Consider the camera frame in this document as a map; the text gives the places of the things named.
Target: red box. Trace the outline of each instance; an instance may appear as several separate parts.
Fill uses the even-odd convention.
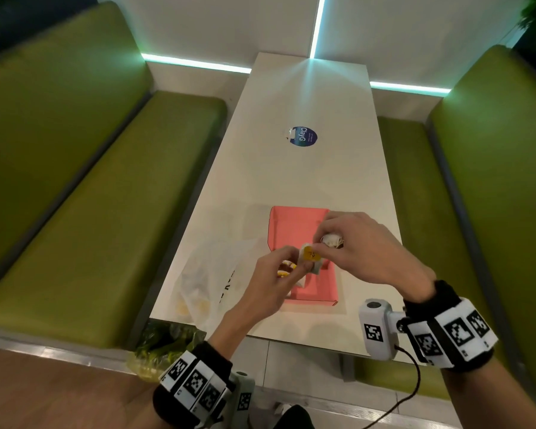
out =
[[[301,247],[310,243],[329,209],[274,206],[268,224],[268,247],[271,251],[285,245]],[[308,274],[306,287],[294,286],[286,302],[294,304],[336,305],[338,290],[336,268],[324,260],[319,275]]]

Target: white table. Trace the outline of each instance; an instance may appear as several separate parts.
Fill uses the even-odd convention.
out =
[[[316,143],[291,144],[294,126],[313,129]],[[311,188],[298,189],[306,175]],[[151,317],[176,320],[172,289],[196,246],[213,237],[265,239],[275,205],[362,210],[400,238],[365,66],[258,54]],[[400,310],[402,298],[336,271],[335,306],[285,304],[249,335],[369,355],[358,307],[375,297]],[[407,338],[401,343],[411,350]]]

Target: seat cushion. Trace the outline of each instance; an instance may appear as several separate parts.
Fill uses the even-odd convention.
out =
[[[385,117],[378,122],[403,245],[493,325],[425,127]],[[496,354],[505,361],[500,342]],[[358,359],[356,368],[361,382],[409,392],[415,387],[412,364]],[[423,372],[428,380],[421,394],[448,398],[439,371],[424,367]]]
[[[0,281],[0,327],[121,346],[225,119],[157,92]]]
[[[115,3],[0,54],[0,259],[151,84]]]
[[[536,383],[536,74],[495,46],[431,118]]]

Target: brown floor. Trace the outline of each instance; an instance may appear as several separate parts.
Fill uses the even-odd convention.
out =
[[[0,429],[168,427],[152,409],[154,384],[0,349]]]

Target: glowing light strip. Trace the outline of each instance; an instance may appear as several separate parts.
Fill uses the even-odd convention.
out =
[[[165,57],[164,55],[141,54],[148,62],[177,64],[179,66],[201,67],[203,69],[214,69],[216,71],[240,72],[249,74],[252,70],[249,67],[232,66],[230,64],[197,62],[196,60],[178,59],[176,57]]]
[[[315,49],[318,46],[318,37],[320,36],[320,26],[322,25],[322,15],[323,15],[323,5],[326,0],[320,0],[318,3],[318,13],[315,15],[315,24],[314,24],[314,36],[311,39],[311,49],[310,49],[310,58],[315,57]]]
[[[405,91],[409,93],[418,93],[421,95],[432,95],[432,96],[442,96],[442,97],[447,96],[451,90],[449,88],[408,86],[405,84],[381,83],[378,81],[370,81],[369,84],[372,86],[372,88],[380,88],[382,90]]]

